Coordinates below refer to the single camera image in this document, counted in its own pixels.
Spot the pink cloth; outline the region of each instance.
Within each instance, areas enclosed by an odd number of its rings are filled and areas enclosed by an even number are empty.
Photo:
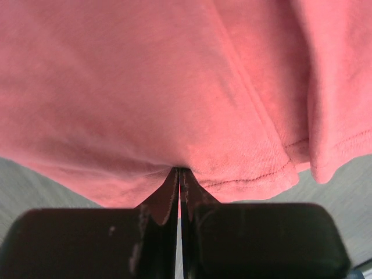
[[[370,0],[0,0],[0,155],[101,205],[324,183],[371,129]]]

